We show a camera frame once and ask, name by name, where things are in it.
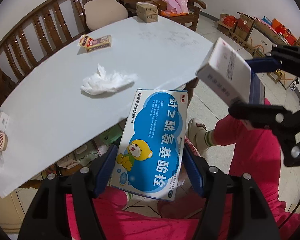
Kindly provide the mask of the purple gold cigarette carton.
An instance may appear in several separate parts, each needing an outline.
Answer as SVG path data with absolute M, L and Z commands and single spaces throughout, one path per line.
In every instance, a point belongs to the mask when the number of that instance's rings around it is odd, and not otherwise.
M 100 38 L 92 38 L 88 35 L 82 35 L 79 39 L 78 46 L 84 48 L 86 52 L 91 52 L 94 50 L 111 47 L 111 43 L 111 35 L 102 36 Z

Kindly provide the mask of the white small carton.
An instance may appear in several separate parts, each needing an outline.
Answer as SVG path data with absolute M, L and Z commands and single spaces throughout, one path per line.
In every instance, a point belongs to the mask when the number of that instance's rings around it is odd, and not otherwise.
M 8 122 L 8 115 L 4 112 L 0 112 L 0 130 L 5 132 L 6 125 Z

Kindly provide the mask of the cardboard boxes pile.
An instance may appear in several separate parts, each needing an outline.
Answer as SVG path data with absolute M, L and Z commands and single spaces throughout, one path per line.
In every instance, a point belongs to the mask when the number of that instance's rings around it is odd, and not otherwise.
M 265 57 L 275 45 L 287 45 L 300 47 L 300 41 L 283 26 L 278 25 L 273 29 L 271 25 L 247 14 L 240 13 L 238 18 L 221 14 L 217 22 L 217 29 L 227 37 L 244 48 L 254 58 Z M 280 81 L 285 88 L 288 88 L 297 78 L 283 70 L 277 69 L 274 74 L 274 82 Z

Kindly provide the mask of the beige cushion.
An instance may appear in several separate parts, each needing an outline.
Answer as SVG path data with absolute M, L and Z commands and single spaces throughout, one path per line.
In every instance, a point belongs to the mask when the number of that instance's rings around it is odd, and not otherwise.
M 93 0 L 84 5 L 85 21 L 90 31 L 128 18 L 127 9 L 117 0 Z

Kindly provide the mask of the blue white medicine box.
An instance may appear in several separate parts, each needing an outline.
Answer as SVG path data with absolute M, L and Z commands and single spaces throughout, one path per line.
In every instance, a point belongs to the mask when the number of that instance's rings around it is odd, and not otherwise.
M 185 90 L 136 91 L 109 184 L 140 196 L 173 201 L 187 119 Z

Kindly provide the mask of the white slipper foot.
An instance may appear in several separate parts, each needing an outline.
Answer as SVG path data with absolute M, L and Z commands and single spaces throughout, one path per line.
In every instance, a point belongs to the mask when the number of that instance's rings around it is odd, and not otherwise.
M 213 130 L 208 131 L 202 120 L 193 118 L 188 123 L 189 140 L 192 142 L 200 156 L 213 146 L 216 146 Z

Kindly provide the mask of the white small box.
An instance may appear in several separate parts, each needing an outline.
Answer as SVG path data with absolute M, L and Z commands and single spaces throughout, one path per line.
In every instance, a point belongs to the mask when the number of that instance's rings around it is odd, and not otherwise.
M 249 102 L 251 68 L 222 38 L 213 44 L 196 76 L 228 106 Z

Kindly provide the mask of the brown wooden bench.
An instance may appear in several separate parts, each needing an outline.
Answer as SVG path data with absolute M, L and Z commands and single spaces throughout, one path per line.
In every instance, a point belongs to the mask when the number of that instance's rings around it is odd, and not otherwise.
M 59 50 L 96 29 L 119 21 L 118 10 L 106 8 L 103 14 L 97 5 L 108 0 L 72 0 L 75 15 L 84 30 L 72 36 L 60 9 L 59 0 L 47 0 L 29 12 L 0 41 L 0 106 L 12 90 L 42 62 Z M 24 33 L 24 25 L 32 23 L 44 56 L 37 60 Z

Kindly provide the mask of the white tissue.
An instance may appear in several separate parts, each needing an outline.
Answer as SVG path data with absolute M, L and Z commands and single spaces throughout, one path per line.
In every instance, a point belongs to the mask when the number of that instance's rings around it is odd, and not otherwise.
M 134 85 L 137 79 L 136 74 L 124 74 L 117 71 L 109 74 L 103 66 L 97 64 L 97 71 L 83 79 L 80 90 L 91 96 L 104 93 L 114 94 Z

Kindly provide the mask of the red pants leg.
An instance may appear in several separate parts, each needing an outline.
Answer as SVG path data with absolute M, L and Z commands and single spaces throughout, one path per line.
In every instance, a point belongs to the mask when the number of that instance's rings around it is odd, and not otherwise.
M 158 207 L 160 218 L 123 210 L 125 194 L 107 188 L 91 205 L 94 218 L 79 218 L 73 195 L 66 207 L 71 239 L 300 239 L 300 214 L 279 200 L 281 165 L 300 166 L 300 110 L 269 103 L 235 104 L 212 131 L 197 120 L 189 125 L 190 144 L 235 146 L 230 171 L 186 158 L 194 191 L 178 203 Z

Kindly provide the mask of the brown carton box pair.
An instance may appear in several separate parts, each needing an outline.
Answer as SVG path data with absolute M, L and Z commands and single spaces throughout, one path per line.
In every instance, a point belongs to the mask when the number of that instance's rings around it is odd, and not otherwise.
M 136 14 L 145 23 L 158 22 L 158 7 L 151 3 L 136 3 Z

